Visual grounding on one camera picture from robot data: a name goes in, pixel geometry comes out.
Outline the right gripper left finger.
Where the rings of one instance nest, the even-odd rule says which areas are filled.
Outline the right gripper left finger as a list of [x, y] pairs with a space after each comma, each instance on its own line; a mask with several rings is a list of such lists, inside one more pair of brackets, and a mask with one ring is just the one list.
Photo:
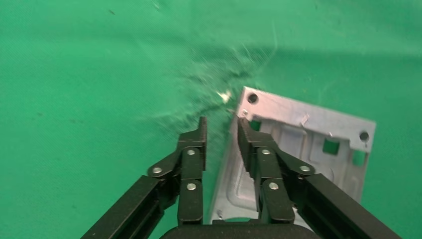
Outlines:
[[174, 152], [153, 164], [82, 236], [84, 239], [146, 239], [165, 210], [179, 203], [178, 225], [203, 223], [203, 172], [207, 118], [180, 134]]

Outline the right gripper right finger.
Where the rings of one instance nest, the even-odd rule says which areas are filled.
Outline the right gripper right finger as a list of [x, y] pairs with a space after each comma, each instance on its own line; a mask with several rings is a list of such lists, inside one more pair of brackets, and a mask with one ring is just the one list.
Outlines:
[[396, 239], [398, 234], [310, 164], [239, 118], [237, 142], [255, 184], [260, 223], [286, 239]]

